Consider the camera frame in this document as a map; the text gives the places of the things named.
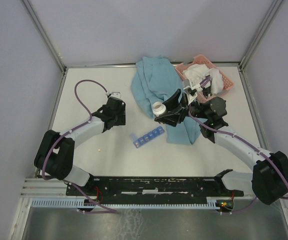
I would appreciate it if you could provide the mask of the white cap pill bottle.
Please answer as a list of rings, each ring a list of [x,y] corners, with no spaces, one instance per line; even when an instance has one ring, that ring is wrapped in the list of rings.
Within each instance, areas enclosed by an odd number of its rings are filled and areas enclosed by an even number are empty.
[[[156,101],[152,104],[152,112],[156,117],[163,115],[166,111],[167,108],[162,102]]]

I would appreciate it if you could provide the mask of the blue weekly pill organizer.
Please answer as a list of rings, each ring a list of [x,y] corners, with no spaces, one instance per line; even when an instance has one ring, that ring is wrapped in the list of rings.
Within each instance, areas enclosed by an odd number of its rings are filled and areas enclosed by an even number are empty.
[[[129,136],[132,140],[133,145],[138,149],[145,144],[151,142],[155,138],[163,135],[165,130],[162,126],[158,126],[157,128],[149,131],[148,133],[142,135],[141,137],[137,137],[134,133],[131,133]]]

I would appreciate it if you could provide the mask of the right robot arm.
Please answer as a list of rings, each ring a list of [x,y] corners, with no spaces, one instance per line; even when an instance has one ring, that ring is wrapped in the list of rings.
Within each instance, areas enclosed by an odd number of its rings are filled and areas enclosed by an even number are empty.
[[[152,104],[155,121],[172,127],[190,117],[199,124],[201,134],[219,145],[239,160],[251,173],[230,170],[213,183],[215,193],[226,195],[231,190],[255,196],[266,205],[278,199],[288,200],[288,158],[281,152],[275,153],[254,145],[238,134],[224,121],[227,114],[226,101],[214,97],[206,103],[189,101],[188,95],[177,90],[164,102]]]

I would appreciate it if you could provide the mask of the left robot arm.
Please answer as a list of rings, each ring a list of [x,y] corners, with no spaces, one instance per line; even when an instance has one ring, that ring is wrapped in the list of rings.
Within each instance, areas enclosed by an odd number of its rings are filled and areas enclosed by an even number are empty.
[[[95,183],[91,174],[74,165],[75,149],[90,138],[126,124],[126,103],[110,96],[106,104],[91,117],[66,132],[48,130],[41,141],[34,166],[47,179],[58,179],[77,185],[83,195],[90,195]]]

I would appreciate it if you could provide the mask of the light blue cloth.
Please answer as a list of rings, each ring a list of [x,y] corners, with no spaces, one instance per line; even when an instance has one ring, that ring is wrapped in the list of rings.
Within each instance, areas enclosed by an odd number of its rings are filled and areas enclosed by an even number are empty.
[[[162,56],[144,56],[136,63],[136,68],[131,92],[140,109],[153,119],[153,104],[168,100],[178,89],[182,89],[182,80],[170,61]],[[201,134],[198,123],[190,117],[176,127],[165,127],[169,144],[193,145]]]

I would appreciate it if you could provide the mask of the white crumpled cloth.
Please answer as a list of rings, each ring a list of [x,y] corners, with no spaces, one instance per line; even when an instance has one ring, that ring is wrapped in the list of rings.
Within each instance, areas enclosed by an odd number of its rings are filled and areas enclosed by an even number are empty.
[[[217,68],[208,68],[205,64],[193,64],[183,70],[183,75],[193,84],[198,84],[206,78],[207,83],[203,88],[203,95],[206,98],[212,97],[224,89],[222,74]]]

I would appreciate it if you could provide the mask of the pink perforated plastic basket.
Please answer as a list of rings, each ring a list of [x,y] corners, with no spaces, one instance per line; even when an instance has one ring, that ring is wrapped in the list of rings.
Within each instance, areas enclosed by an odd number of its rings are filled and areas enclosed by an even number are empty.
[[[214,97],[227,94],[235,85],[202,54],[195,56],[190,64],[177,65],[175,70],[182,80],[189,103],[206,103]]]

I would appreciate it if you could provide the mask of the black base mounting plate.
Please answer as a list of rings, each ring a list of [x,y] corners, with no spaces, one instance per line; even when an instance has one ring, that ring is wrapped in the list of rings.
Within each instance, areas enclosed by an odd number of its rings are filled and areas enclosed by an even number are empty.
[[[166,176],[92,176],[80,189],[89,196],[103,196],[105,200],[122,193],[193,194],[197,197],[243,197],[241,190],[229,190],[222,176],[215,177],[166,177]]]

